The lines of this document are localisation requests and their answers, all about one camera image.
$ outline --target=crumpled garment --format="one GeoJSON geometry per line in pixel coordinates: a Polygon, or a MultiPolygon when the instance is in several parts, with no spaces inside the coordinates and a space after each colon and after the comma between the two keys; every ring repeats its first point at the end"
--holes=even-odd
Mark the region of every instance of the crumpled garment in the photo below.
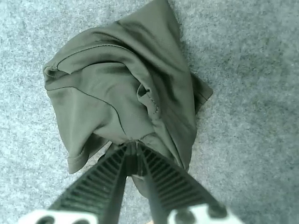
{"type": "MultiPolygon", "coordinates": [[[[108,141],[141,141],[188,169],[196,110],[212,90],[190,72],[179,32],[167,0],[154,0],[78,34],[44,65],[71,174],[108,141]]],[[[133,180],[146,196],[142,179],[133,180]]]]}

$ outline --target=stitching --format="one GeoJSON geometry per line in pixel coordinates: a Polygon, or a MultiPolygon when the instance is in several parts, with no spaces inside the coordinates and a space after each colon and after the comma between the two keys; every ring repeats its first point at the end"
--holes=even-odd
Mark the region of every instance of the stitching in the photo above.
{"type": "Polygon", "coordinates": [[[155,105],[155,107],[156,107],[156,111],[154,112],[154,114],[156,114],[157,112],[158,112],[158,105],[155,103],[155,101],[148,95],[148,94],[146,94],[149,98],[150,98],[150,100],[153,102],[153,104],[155,105]]]}
{"type": "Polygon", "coordinates": [[[86,51],[86,50],[90,50],[90,49],[93,49],[93,48],[100,48],[100,47],[117,47],[117,48],[121,48],[121,49],[123,49],[123,50],[126,50],[126,51],[129,51],[129,52],[133,53],[132,51],[130,51],[130,50],[128,50],[128,49],[126,49],[126,48],[124,48],[124,47],[122,47],[122,46],[117,46],[117,45],[114,45],[114,44],[102,44],[102,45],[98,45],[98,46],[94,46],[94,47],[86,48],[86,49],[84,49],[84,50],[80,50],[80,51],[77,51],[77,52],[75,52],[75,53],[73,53],[73,54],[70,54],[70,55],[68,55],[67,57],[65,57],[64,59],[62,59],[60,62],[58,62],[58,64],[57,64],[56,67],[58,68],[58,66],[60,65],[61,62],[63,62],[65,59],[67,59],[67,58],[69,58],[69,57],[71,57],[71,56],[73,56],[73,55],[75,55],[75,54],[78,54],[78,53],[80,53],[80,52],[83,52],[83,51],[86,51]]]}

